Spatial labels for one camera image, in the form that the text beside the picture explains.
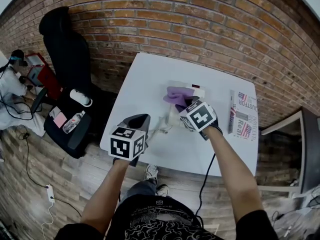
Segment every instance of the forearm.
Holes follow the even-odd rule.
[[[100,187],[86,204],[81,223],[93,226],[103,235],[115,213],[118,196],[129,162],[116,160]]]
[[[24,97],[31,100],[35,100],[37,98],[37,96],[29,90],[26,91]]]
[[[214,149],[225,188],[230,196],[235,220],[263,209],[257,182],[224,136],[213,127],[205,130]]]

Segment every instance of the water bottle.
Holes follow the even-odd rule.
[[[76,126],[79,124],[81,118],[85,115],[86,112],[82,111],[80,113],[76,113],[65,125],[62,127],[62,130],[68,134],[70,133]]]

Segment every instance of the shoe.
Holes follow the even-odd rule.
[[[156,167],[155,165],[152,164],[148,164],[148,166],[146,167],[145,170],[145,176],[144,176],[144,180],[154,180],[155,181],[155,185],[158,184],[158,167]]]
[[[162,184],[160,185],[157,189],[156,189],[156,195],[159,197],[166,197],[169,193],[169,187],[166,184]]]

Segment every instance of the black t-shirt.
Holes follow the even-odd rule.
[[[69,224],[55,240],[103,240],[104,236],[87,224]],[[134,195],[115,211],[106,240],[211,240],[221,239],[203,229],[193,212],[182,203],[153,195]],[[236,224],[236,239],[277,240],[264,210],[253,211]]]

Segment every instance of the printed box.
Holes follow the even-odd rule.
[[[229,134],[241,139],[254,141],[258,138],[257,99],[247,94],[232,90]]]

